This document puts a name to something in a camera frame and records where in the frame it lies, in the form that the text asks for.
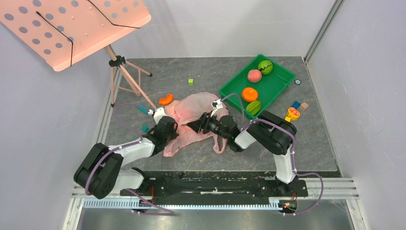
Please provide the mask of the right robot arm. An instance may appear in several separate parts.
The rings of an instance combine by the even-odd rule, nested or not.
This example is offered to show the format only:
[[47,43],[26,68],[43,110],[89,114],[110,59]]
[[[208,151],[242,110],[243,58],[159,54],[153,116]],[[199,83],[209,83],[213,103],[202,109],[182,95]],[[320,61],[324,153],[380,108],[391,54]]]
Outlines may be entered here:
[[249,125],[240,129],[233,117],[224,115],[217,119],[211,113],[203,115],[187,124],[196,133],[213,133],[226,140],[226,145],[234,152],[242,152],[254,143],[259,143],[273,154],[276,164],[277,191],[290,195],[295,189],[297,176],[289,154],[294,153],[296,127],[278,117],[264,111],[250,121]]

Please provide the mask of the pink plastic bag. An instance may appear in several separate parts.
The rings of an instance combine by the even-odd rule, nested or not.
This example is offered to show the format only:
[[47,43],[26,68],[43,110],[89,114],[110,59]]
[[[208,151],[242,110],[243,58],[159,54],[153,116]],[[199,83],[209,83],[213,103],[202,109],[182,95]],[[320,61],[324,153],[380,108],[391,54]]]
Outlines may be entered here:
[[175,119],[178,124],[177,133],[179,134],[174,140],[164,148],[163,156],[172,157],[179,149],[186,147],[192,143],[205,140],[209,137],[214,138],[213,150],[217,154],[224,152],[226,148],[226,140],[222,139],[222,144],[219,145],[218,135],[209,132],[207,134],[197,134],[187,126],[189,122],[198,120],[203,113],[209,113],[213,110],[211,102],[218,100],[219,97],[209,92],[199,92],[187,96],[180,101],[173,101],[165,107],[165,112],[168,116]]

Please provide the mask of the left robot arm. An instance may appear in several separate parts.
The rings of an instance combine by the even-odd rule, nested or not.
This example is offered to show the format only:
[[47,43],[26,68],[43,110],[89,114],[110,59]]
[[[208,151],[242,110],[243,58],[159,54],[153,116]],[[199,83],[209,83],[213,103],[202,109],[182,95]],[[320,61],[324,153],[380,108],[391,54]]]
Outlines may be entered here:
[[163,116],[135,141],[115,146],[94,144],[74,173],[74,182],[84,188],[86,195],[97,199],[124,189],[133,189],[138,195],[147,194],[150,181],[145,173],[140,169],[124,170],[123,166],[162,152],[178,136],[177,128],[175,119]]

